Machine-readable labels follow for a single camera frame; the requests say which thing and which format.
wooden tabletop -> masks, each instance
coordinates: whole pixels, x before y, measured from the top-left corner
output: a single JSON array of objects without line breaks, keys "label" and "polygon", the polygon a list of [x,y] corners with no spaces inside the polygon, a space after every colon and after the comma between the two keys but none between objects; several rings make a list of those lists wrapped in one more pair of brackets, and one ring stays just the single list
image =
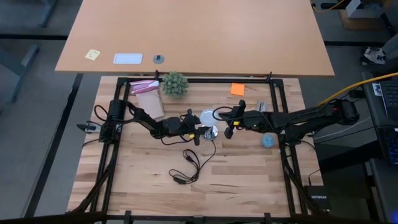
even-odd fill
[{"label": "wooden tabletop", "polygon": [[[96,60],[85,55],[100,51]],[[142,54],[115,65],[115,54]],[[155,55],[163,55],[155,64]],[[84,0],[56,71],[333,76],[309,0]]]},{"label": "wooden tabletop", "polygon": [[[101,79],[96,105],[108,108],[116,80],[117,77]],[[289,110],[304,109],[299,81],[288,78],[284,83]],[[246,101],[247,110],[253,110],[260,99],[267,102],[267,110],[272,111],[268,85],[247,84],[244,97],[230,95],[230,88],[228,83],[191,83],[187,96],[181,100],[172,100],[161,92],[164,118],[185,114],[189,108],[200,115],[204,109],[235,106],[240,99]],[[137,102],[135,96],[130,96],[129,101]],[[95,115],[91,120],[102,123]],[[236,131],[232,139],[226,139],[223,134],[226,124],[219,122],[217,127],[216,155],[201,170],[197,182],[178,185],[169,176],[170,169],[188,175],[194,173],[193,166],[182,157],[182,151],[187,148],[194,150],[203,162],[213,153],[212,143],[201,139],[199,146],[192,142],[164,146],[139,124],[123,126],[108,213],[122,215],[125,210],[131,210],[135,215],[260,217],[269,212],[273,217],[288,217],[279,146],[262,147],[262,135],[252,131]],[[96,138],[97,134],[88,134],[86,141]],[[170,143],[180,139],[165,138],[164,141]],[[94,186],[102,145],[94,142],[83,148],[69,210],[77,207]],[[308,175],[319,169],[317,155],[307,144],[297,146],[297,155],[305,184]],[[312,184],[322,184],[319,172],[311,178]],[[296,211],[300,211],[297,191],[293,189]]]}]

computer keyboard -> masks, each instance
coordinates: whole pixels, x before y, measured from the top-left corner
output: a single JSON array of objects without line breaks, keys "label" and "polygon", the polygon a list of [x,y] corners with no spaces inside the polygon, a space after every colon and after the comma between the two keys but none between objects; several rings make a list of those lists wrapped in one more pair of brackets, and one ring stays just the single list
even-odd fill
[{"label": "computer keyboard", "polygon": [[392,165],[398,166],[398,127],[379,128],[379,134],[386,159]]},{"label": "computer keyboard", "polygon": [[398,121],[398,82],[381,81],[380,87],[387,117]]}]

orange sticky note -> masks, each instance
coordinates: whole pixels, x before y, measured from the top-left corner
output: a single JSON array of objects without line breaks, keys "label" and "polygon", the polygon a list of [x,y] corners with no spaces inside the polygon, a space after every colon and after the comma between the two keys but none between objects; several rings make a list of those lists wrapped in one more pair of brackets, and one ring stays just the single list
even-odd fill
[{"label": "orange sticky note", "polygon": [[231,94],[243,96],[244,95],[244,84],[232,83]]}]

yellow sticky note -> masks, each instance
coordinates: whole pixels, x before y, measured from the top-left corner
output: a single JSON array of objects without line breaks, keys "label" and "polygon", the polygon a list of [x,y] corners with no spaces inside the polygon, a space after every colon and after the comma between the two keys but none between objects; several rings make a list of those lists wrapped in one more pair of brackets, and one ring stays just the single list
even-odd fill
[{"label": "yellow sticky note", "polygon": [[91,49],[91,50],[89,50],[88,53],[86,54],[86,57],[85,57],[85,58],[90,59],[90,60],[95,60],[95,59],[100,55],[100,53],[101,53],[101,52],[99,52],[99,51],[97,51],[97,50]]},{"label": "yellow sticky note", "polygon": [[231,94],[243,96],[244,95],[244,84],[232,83]]}]

yellow cable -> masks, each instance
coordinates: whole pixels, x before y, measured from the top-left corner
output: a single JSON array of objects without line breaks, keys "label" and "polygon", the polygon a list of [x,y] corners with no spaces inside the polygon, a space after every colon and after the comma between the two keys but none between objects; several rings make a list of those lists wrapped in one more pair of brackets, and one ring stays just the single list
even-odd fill
[{"label": "yellow cable", "polygon": [[318,105],[324,105],[325,103],[328,103],[328,102],[331,101],[332,99],[336,98],[336,96],[338,96],[338,95],[340,95],[340,94],[342,94],[342,93],[344,93],[344,92],[346,92],[346,91],[348,91],[348,90],[350,90],[350,89],[352,89],[352,88],[355,88],[355,87],[357,87],[357,86],[360,86],[360,85],[363,85],[363,84],[367,84],[367,83],[369,83],[369,82],[374,82],[374,81],[377,81],[377,80],[382,80],[382,79],[384,79],[384,78],[389,78],[389,77],[397,76],[397,75],[398,75],[398,72],[395,72],[395,73],[392,73],[392,74],[383,75],[383,76],[380,76],[380,77],[371,78],[371,79],[368,79],[368,80],[364,80],[364,81],[361,81],[361,82],[357,82],[357,83],[352,84],[352,85],[350,85],[350,86],[347,86],[346,88],[344,88],[344,89],[338,91],[337,93],[335,93],[335,94],[329,96],[329,98],[323,100],[323,101],[320,102]]},{"label": "yellow cable", "polygon": [[323,11],[319,11],[318,9],[316,9],[316,8],[313,7],[313,6],[312,6],[312,8],[313,8],[313,10],[315,10],[315,11],[317,11],[317,12],[327,12],[327,11],[329,11],[329,10],[332,10],[332,9],[336,8],[337,6],[339,6],[341,3],[345,2],[345,1],[346,1],[346,0],[341,0],[339,3],[335,4],[335,6],[329,8],[329,9],[323,10]]}]

